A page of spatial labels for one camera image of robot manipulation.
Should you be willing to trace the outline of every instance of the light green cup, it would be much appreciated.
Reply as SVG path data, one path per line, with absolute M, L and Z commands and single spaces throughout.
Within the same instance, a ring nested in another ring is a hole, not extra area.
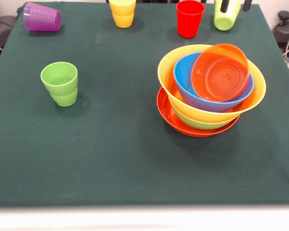
M 214 25 L 219 30 L 230 30 L 236 22 L 236 18 L 241 9 L 240 0 L 229 0 L 228 8 L 225 13 L 221 12 L 223 0 L 215 3 Z
M 42 70 L 40 79 L 59 106 L 67 107 L 76 102 L 78 72 L 73 64 L 66 62 L 49 64 Z

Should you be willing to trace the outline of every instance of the red plate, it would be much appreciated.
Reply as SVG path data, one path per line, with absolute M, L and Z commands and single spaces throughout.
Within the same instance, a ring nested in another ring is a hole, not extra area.
M 239 120 L 240 117 L 238 116 L 229 124 L 218 129 L 200 130 L 196 128 L 191 128 L 178 118 L 168 100 L 167 93 L 163 88 L 161 88 L 158 92 L 157 104 L 159 113 L 170 126 L 176 129 L 178 132 L 191 137 L 208 137 L 222 133 L 230 129 Z

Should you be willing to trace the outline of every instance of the table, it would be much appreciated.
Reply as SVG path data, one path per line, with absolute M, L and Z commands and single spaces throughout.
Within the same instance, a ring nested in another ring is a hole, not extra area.
M 222 32 L 207 4 L 183 39 L 174 4 L 138 4 L 126 29 L 107 4 L 43 4 L 61 11 L 60 31 L 27 32 L 20 17 L 0 58 L 0 207 L 289 204 L 289 71 L 258 5 Z M 223 42 L 259 67 L 266 97 L 223 134 L 184 136 L 158 113 L 158 63 Z M 79 70 L 68 108 L 39 77 L 58 61 Z

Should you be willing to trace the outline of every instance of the blue bowl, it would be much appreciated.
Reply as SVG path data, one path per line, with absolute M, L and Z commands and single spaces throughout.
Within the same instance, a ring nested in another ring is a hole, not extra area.
M 233 100 L 213 102 L 200 98 L 194 91 L 191 81 L 193 65 L 200 54 L 199 52 L 184 56 L 176 63 L 173 69 L 179 92 L 187 104 L 208 112 L 225 112 L 243 102 L 252 93 L 255 83 L 252 75 L 250 75 L 249 83 L 243 93 Z

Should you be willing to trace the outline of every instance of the cup rim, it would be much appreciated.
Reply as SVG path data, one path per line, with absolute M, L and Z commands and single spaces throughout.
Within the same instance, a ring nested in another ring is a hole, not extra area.
M 47 83 L 47 82 L 44 81 L 43 78 L 42 78 L 43 72 L 45 71 L 46 68 L 50 67 L 51 65 L 56 65 L 56 64 L 68 64 L 68 65 L 72 66 L 72 67 L 76 70 L 75 76 L 74 76 L 70 81 L 68 81 L 67 83 L 64 83 L 64 84 L 54 85 L 54 84 L 49 84 L 49 83 Z M 51 86 L 51 87 L 54 87 L 54 86 L 56 86 L 56 87 L 59 87 L 59 86 L 60 86 L 60 87 L 61 87 L 61 86 L 67 85 L 67 84 L 73 82 L 73 80 L 74 80 L 77 76 L 78 76 L 78 70 L 77 70 L 77 68 L 75 67 L 74 64 L 71 64 L 71 63 L 69 63 L 69 62 L 55 62 L 55 63 L 48 64 L 46 67 L 43 68 L 43 70 L 42 70 L 41 73 L 40 73 L 40 79 L 42 80 L 42 82 L 43 82 L 45 85 Z
M 196 2 L 196 4 L 197 5 L 201 5 L 202 7 L 203 7 L 203 10 L 201 11 L 201 12 L 198 12 L 198 13 L 185 13 L 185 12 L 183 12 L 183 11 L 180 11 L 179 10 L 179 5 L 180 4 L 183 4 L 183 2 Z M 203 4 L 203 3 L 201 3 L 201 2 L 199 2 L 199 1 L 195 1 L 195 0 L 184 0 L 184 1 L 180 1 L 180 2 L 178 2 L 177 3 L 177 11 L 179 11 L 180 13 L 182 13 L 182 14 L 185 14 L 185 15 L 198 15 L 198 14 L 202 14 L 202 13 L 204 13 L 204 11 L 205 11 L 205 9 L 206 9 L 206 7 L 205 7 L 205 5 Z
M 113 0 L 109 0 L 109 3 L 114 4 L 114 5 L 118 5 L 118 6 L 128 6 L 128 5 L 132 5 L 132 4 L 136 3 L 136 0 L 131 0 L 130 3 L 126 3 L 126 4 L 120 4 L 120 3 L 117 4 L 117 3 L 114 3 Z

